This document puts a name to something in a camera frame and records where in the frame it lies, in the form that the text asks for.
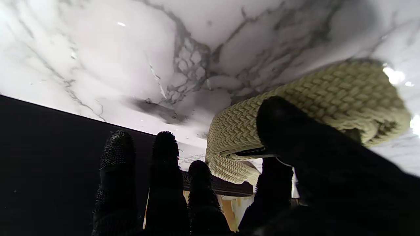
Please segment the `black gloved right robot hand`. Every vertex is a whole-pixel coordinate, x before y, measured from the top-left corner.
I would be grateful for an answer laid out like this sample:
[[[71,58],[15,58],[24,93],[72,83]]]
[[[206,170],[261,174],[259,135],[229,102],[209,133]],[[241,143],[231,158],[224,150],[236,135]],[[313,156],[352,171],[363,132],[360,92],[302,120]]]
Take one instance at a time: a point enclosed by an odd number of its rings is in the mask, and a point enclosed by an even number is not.
[[[100,160],[93,236],[418,236],[419,178],[280,97],[266,99],[257,131],[263,161],[253,203],[230,230],[207,164],[190,164],[183,196],[175,137],[152,152],[146,225],[138,218],[129,133],[117,130]]]

